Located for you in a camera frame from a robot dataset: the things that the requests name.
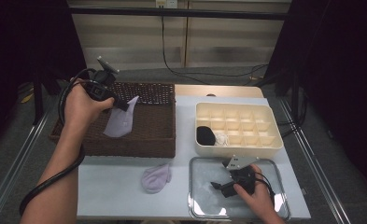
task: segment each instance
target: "hand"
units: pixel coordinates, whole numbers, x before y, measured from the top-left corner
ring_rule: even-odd
[[[256,173],[261,174],[261,169],[257,165],[251,164],[251,166]],[[256,178],[263,179],[258,174],[256,174]],[[233,187],[237,194],[264,223],[284,223],[274,209],[268,188],[262,182],[255,182],[255,192],[252,195],[249,195],[238,184],[234,184]]]
[[[99,114],[111,108],[114,98],[109,98],[103,102],[97,102],[90,98],[84,88],[77,84],[67,95],[64,108],[65,127],[72,127],[74,130],[86,130],[90,124],[98,118]]]

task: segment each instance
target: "wrist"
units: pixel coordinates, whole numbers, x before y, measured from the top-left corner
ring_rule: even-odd
[[[67,121],[64,125],[64,130],[68,134],[84,135],[89,128],[90,128],[89,122]]]
[[[89,125],[86,124],[73,125],[70,123],[66,123],[62,130],[61,137],[69,139],[69,141],[81,142],[88,129]]]
[[[278,224],[278,223],[284,223],[284,221],[282,220],[282,218],[278,215],[277,212],[273,211],[273,213],[270,213],[264,217],[261,217],[261,220],[265,223],[265,224]]]

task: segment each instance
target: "purple cloth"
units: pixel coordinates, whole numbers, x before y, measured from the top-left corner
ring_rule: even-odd
[[[160,192],[171,181],[169,163],[147,169],[142,176],[142,186],[149,193]]]

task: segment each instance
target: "black object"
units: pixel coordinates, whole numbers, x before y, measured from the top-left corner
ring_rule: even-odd
[[[20,215],[21,216],[23,215],[23,212],[25,211],[26,206],[28,205],[28,203],[30,201],[32,201],[32,199],[35,196],[37,196],[40,192],[42,192],[44,189],[48,188],[50,185],[52,185],[56,181],[62,179],[63,177],[68,175],[70,172],[72,172],[73,170],[78,168],[78,166],[83,162],[84,158],[85,158],[85,152],[84,152],[83,145],[81,145],[80,146],[80,151],[78,153],[78,157],[76,158],[76,160],[71,165],[69,165],[66,169],[62,170],[57,175],[54,175],[51,178],[44,181],[43,183],[37,185],[28,194],[26,194],[26,196],[22,199],[21,204],[20,204]]]
[[[113,82],[116,81],[116,78],[106,70],[99,70],[94,74],[92,81],[111,86]]]
[[[97,82],[87,82],[85,85],[86,92],[93,100],[104,101],[110,97],[114,98],[113,106],[123,111],[127,111],[128,103],[122,101],[116,93],[108,90],[106,87]]]
[[[221,190],[225,198],[236,195],[236,191],[233,188],[234,184],[242,186],[248,194],[253,194],[255,192],[256,173],[250,165],[240,170],[231,170],[230,174],[232,175],[232,182],[224,185],[210,182],[213,188]]]
[[[209,127],[199,126],[197,127],[197,142],[203,146],[214,146],[216,137]]]
[[[101,64],[102,65],[102,67],[104,68],[104,71],[106,72],[106,73],[108,73],[109,75],[113,75],[113,76],[115,76],[116,74],[118,74],[119,73],[119,71],[118,70],[116,70],[116,69],[114,69],[108,62],[105,62],[104,60],[102,60],[102,57],[101,56],[99,56],[97,59],[96,59],[97,61],[98,61],[98,63],[99,64]]]

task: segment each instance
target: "black tool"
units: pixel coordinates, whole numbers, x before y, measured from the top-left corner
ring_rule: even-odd
[[[108,90],[106,87],[104,87],[102,84],[97,82],[87,82],[85,85],[86,92],[90,95],[90,97],[93,100],[96,101],[104,101],[110,97],[114,98],[114,104],[118,109],[121,109],[123,111],[127,111],[128,105],[127,102],[122,101],[116,93],[113,91]]]
[[[215,182],[210,182],[213,188],[219,189],[225,198],[236,195],[236,191],[233,188],[234,184],[242,186],[248,194],[253,194],[255,192],[256,173],[250,165],[239,170],[230,170],[230,174],[233,181],[227,184],[221,185]]]

